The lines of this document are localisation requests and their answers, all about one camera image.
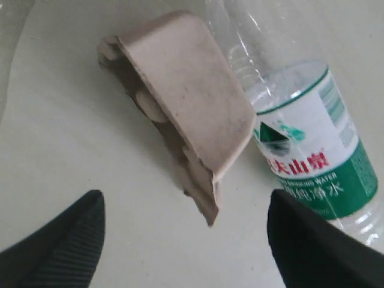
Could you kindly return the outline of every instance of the white floor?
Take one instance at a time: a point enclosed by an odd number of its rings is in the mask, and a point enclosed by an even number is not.
[[[295,0],[384,175],[384,2]],[[266,238],[278,187],[251,143],[207,228],[175,185],[155,128],[97,64],[101,37],[202,0],[37,1],[14,57],[0,126],[0,250],[86,191],[104,192],[107,235],[91,287],[282,288]]]

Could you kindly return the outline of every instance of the plastic water bottle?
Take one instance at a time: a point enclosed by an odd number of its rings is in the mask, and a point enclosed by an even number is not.
[[[257,112],[256,143],[284,189],[381,250],[377,176],[294,3],[206,1],[208,26]]]

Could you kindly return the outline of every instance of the green label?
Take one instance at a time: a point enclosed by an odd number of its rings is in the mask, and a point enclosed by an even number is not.
[[[378,187],[361,141],[352,156],[331,171],[315,178],[279,179],[287,192],[326,220],[346,217],[361,209]]]

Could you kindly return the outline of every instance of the bottle label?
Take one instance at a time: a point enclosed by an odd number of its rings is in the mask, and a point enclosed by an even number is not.
[[[284,189],[327,220],[360,210],[377,176],[328,71],[305,95],[257,117],[255,138]]]

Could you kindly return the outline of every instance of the white surface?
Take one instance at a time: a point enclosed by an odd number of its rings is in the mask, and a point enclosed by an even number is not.
[[[202,13],[201,1],[184,2],[37,1],[0,126],[0,250],[97,188],[107,235],[91,287],[283,287],[266,238],[278,184],[255,145],[225,177],[224,209],[209,229],[175,185],[155,128],[98,67],[101,37],[175,8]],[[295,2],[322,41],[382,181],[384,4]]]

